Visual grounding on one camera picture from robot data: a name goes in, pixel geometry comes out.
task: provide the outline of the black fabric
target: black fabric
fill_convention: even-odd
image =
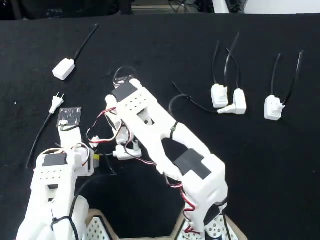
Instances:
[[[65,81],[54,78],[52,69],[74,54],[94,23],[100,27],[83,49],[75,71]],[[240,32],[233,56],[242,71],[246,114],[209,114],[187,104],[174,115],[225,162],[229,191],[226,214],[249,239],[317,239],[319,23],[320,15],[316,14],[179,14],[2,22],[1,238],[14,239],[24,219],[33,176],[24,164],[53,95],[65,94],[64,108],[82,107],[82,134],[106,108],[113,73],[124,65],[137,69],[144,87],[162,106],[167,107],[178,94],[172,87],[175,81],[184,93],[210,108],[216,42],[230,47]],[[283,98],[302,49],[300,80],[282,118],[265,120],[264,101],[270,94],[274,59],[282,53],[274,92]],[[225,58],[221,51],[216,64],[219,83],[223,83]],[[230,102],[236,86],[234,73],[231,66],[227,79]],[[44,131],[35,156],[59,142],[56,120],[57,114]],[[105,120],[98,122],[96,130],[101,138],[112,134]],[[113,147],[113,143],[106,144],[106,153]],[[90,206],[101,209],[122,238],[169,235],[183,207],[179,191],[167,187],[153,166],[115,159],[111,164],[118,176],[94,183],[83,193]]]

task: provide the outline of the perforated metal plate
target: perforated metal plate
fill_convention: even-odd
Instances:
[[[94,216],[86,228],[85,240],[110,240],[109,234],[105,229],[100,217]]]

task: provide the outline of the power plug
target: power plug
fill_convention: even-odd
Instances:
[[[280,102],[280,98],[270,95],[264,101],[264,118],[278,121],[284,108],[285,105]]]
[[[228,87],[216,83],[211,88],[211,98],[214,108],[224,108],[228,105]]]
[[[233,104],[218,109],[218,114],[244,115],[247,110],[246,96],[242,89],[237,88],[233,93]]]
[[[75,61],[65,58],[52,70],[52,73],[56,78],[64,81],[74,69]]]
[[[134,157],[139,158],[142,156],[141,148],[139,147],[138,141],[133,141],[133,149],[127,148],[129,154],[126,153],[125,147],[123,145],[117,145],[115,151],[113,151],[113,156],[118,158],[118,160],[129,160]]]

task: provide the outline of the black cable on floor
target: black cable on floor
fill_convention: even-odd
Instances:
[[[198,108],[200,108],[201,110],[203,110],[203,111],[205,111],[205,112],[207,112],[207,113],[210,113],[210,114],[217,114],[217,113],[218,113],[217,110],[210,110],[210,109],[208,109],[208,108],[206,108],[206,107],[204,107],[204,106],[201,106],[199,103],[195,102],[190,95],[184,94],[184,93],[178,88],[177,84],[176,84],[174,81],[172,82],[172,84],[173,84],[173,86],[175,87],[175,89],[178,90],[178,92],[180,93],[180,95],[188,96],[189,101],[190,101],[191,103],[193,103],[194,105],[196,105],[196,106],[197,106]]]
[[[83,50],[83,48],[85,47],[85,45],[87,44],[87,42],[89,41],[89,39],[91,38],[91,36],[95,33],[95,31],[97,30],[97,28],[99,27],[99,24],[96,23],[93,25],[93,29],[92,31],[89,33],[89,35],[86,37],[86,39],[84,40],[84,42],[82,43],[82,45],[80,46],[80,48],[75,52],[73,60],[76,61],[76,59],[79,57],[81,51]]]
[[[292,91],[293,91],[294,86],[295,86],[295,83],[299,80],[299,74],[300,74],[300,68],[301,68],[301,62],[302,62],[303,55],[304,55],[304,51],[301,51],[299,53],[298,62],[296,64],[295,76],[294,76],[294,79],[293,79],[293,81],[291,83],[289,93],[286,96],[284,102],[282,103],[283,105],[286,105],[289,102],[289,100],[291,98],[291,95],[292,95]]]
[[[271,78],[271,95],[274,95],[274,85],[275,85],[275,76],[276,76],[276,70],[279,65],[279,61],[281,59],[282,54],[279,53],[276,57],[276,60],[273,65],[273,71],[272,71],[272,78]]]
[[[220,46],[220,42],[217,41],[216,45],[215,45],[213,59],[212,59],[212,78],[213,78],[213,81],[215,84],[217,84],[217,79],[216,79],[216,75],[215,75],[215,68],[216,68],[216,59],[218,56],[219,46]]]
[[[224,83],[226,84],[227,83],[227,72],[228,72],[228,65],[229,65],[229,61],[230,61],[230,58],[232,56],[232,52],[234,51],[235,47],[236,47],[236,44],[237,44],[237,41],[239,39],[239,36],[240,36],[240,33],[238,32],[233,40],[233,43],[231,45],[231,48],[229,50],[229,54],[228,56],[226,57],[226,60],[225,60],[225,65],[224,65]]]
[[[31,148],[31,151],[30,151],[30,154],[29,154],[29,157],[26,161],[26,164],[25,164],[25,168],[28,169],[30,164],[32,167],[34,167],[34,161],[32,160],[33,156],[34,156],[34,152],[36,150],[36,147],[37,147],[37,144],[38,144],[38,141],[39,141],[39,138],[41,137],[43,131],[45,130],[46,126],[48,125],[48,122],[49,120],[51,119],[53,114],[49,113],[49,115],[46,117],[42,127],[40,128],[38,134],[36,135],[35,137],[35,140],[33,142],[33,145],[32,145],[32,148]]]

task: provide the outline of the black cable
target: black cable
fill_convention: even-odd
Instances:
[[[238,32],[233,40],[233,43],[231,45],[231,48],[229,50],[229,54],[228,56],[226,57],[226,60],[225,60],[225,65],[224,65],[224,83],[226,84],[227,83],[227,71],[228,71],[228,65],[229,65],[229,60],[230,60],[230,57],[232,55],[232,52],[234,51],[235,47],[236,47],[236,44],[237,44],[237,41],[239,39],[239,36],[240,36],[240,33]]]
[[[89,183],[91,183],[92,181],[99,179],[101,177],[106,177],[106,176],[112,176],[112,175],[96,175],[96,176],[91,176],[79,189],[78,191],[75,193],[72,204],[71,204],[71,208],[70,208],[70,213],[69,213],[69,217],[72,218],[72,215],[74,214],[74,210],[75,210],[75,205],[76,205],[76,201],[77,198],[79,197],[80,193],[85,189],[86,186],[88,186]]]
[[[116,80],[118,73],[122,69],[131,69],[134,72],[135,77],[138,78],[137,70],[133,66],[121,66],[117,69],[117,71],[115,71],[113,79],[112,79],[113,82]]]
[[[82,45],[80,46],[80,48],[75,52],[73,60],[76,61],[76,59],[79,57],[79,54],[81,53],[82,49],[85,47],[85,45],[87,44],[87,42],[89,41],[89,39],[91,38],[91,36],[95,33],[95,31],[97,30],[97,28],[99,27],[99,24],[96,23],[93,25],[93,29],[92,31],[89,33],[89,35],[86,37],[86,39],[84,40],[84,42],[82,43]]]
[[[213,78],[213,81],[215,84],[217,84],[217,79],[216,79],[216,75],[215,75],[215,66],[216,66],[216,59],[217,59],[217,55],[218,55],[218,51],[219,51],[219,46],[220,46],[220,42],[217,41],[216,45],[215,45],[213,59],[212,59],[212,78]]]
[[[75,240],[79,240],[79,235],[78,235],[78,231],[77,231],[77,227],[74,223],[74,221],[72,220],[72,218],[70,216],[63,216],[61,218],[53,218],[52,219],[52,223],[51,223],[51,229],[52,231],[54,230],[54,225],[61,222],[62,220],[65,220],[65,219],[68,219],[70,224],[71,224],[71,227],[72,227],[72,230],[74,232],[74,237],[75,237]]]
[[[234,56],[231,55],[232,61],[234,62],[235,66],[236,66],[236,88],[239,89],[240,87],[240,81],[241,81],[241,72],[240,72],[240,68],[239,65],[237,63],[237,61],[235,60]]]
[[[224,211],[222,211],[222,216],[223,216],[223,221],[224,221],[224,226],[225,226],[226,233],[228,235],[229,240],[231,240],[230,231],[229,231],[229,227],[228,227],[228,223],[227,223],[227,218],[226,218],[226,215],[225,215]]]
[[[283,105],[286,105],[289,102],[290,97],[292,95],[292,91],[294,89],[294,85],[299,80],[299,73],[300,73],[300,68],[301,68],[301,62],[302,62],[303,55],[304,55],[304,50],[299,53],[298,62],[296,64],[295,76],[294,76],[294,79],[293,79],[293,81],[291,83],[291,87],[290,87],[289,93],[286,96],[284,102],[282,103]]]
[[[30,151],[30,154],[29,154],[29,157],[28,157],[28,159],[27,159],[27,161],[26,161],[26,164],[25,164],[25,168],[26,168],[26,169],[29,168],[30,163],[31,163],[31,166],[32,166],[32,167],[34,166],[32,157],[34,156],[34,152],[35,152],[35,150],[36,150],[36,146],[37,146],[37,143],[38,143],[38,141],[39,141],[39,138],[40,138],[41,134],[43,133],[43,131],[45,130],[45,128],[46,128],[49,120],[50,120],[51,117],[52,117],[52,115],[53,115],[52,113],[49,113],[49,115],[46,117],[46,120],[44,121],[42,127],[40,128],[38,134],[37,134],[36,137],[35,137],[35,140],[34,140],[34,142],[33,142],[33,145],[32,145],[32,148],[31,148],[31,151]]]
[[[172,106],[173,106],[175,100],[177,100],[179,98],[187,98],[187,99],[190,100],[190,97],[188,95],[185,95],[185,94],[179,94],[179,95],[177,95],[177,96],[175,96],[174,98],[171,99],[171,101],[169,103],[169,107],[168,107],[168,112],[173,118],[175,118],[175,117],[174,117],[174,113],[173,113],[174,111],[172,109]]]
[[[78,127],[79,127],[79,125],[74,125],[74,126],[72,126],[72,127],[69,127],[69,128],[67,128],[67,129],[65,129],[65,126],[63,125],[63,126],[60,127],[60,131],[61,131],[61,132],[68,132],[68,131],[71,131],[72,129],[76,129],[76,128],[78,128]]]
[[[271,95],[274,95],[274,85],[275,85],[275,76],[276,76],[276,70],[279,64],[279,61],[281,59],[282,54],[279,53],[276,57],[276,60],[273,65],[273,71],[272,71],[272,78],[271,78]]]
[[[178,88],[178,86],[176,85],[176,83],[175,83],[174,81],[172,82],[172,84],[173,84],[173,86],[175,87],[175,89],[177,89],[178,92],[179,92],[181,95],[186,95],[186,94],[184,94],[184,93]],[[189,101],[190,101],[191,103],[193,103],[194,105],[196,105],[198,108],[202,109],[203,111],[205,111],[205,112],[207,112],[207,113],[210,113],[210,114],[216,114],[216,113],[218,113],[217,110],[210,110],[210,109],[208,109],[208,108],[205,108],[204,106],[201,106],[199,103],[195,102],[190,95],[186,95],[186,96],[188,96],[188,99],[189,99]]]

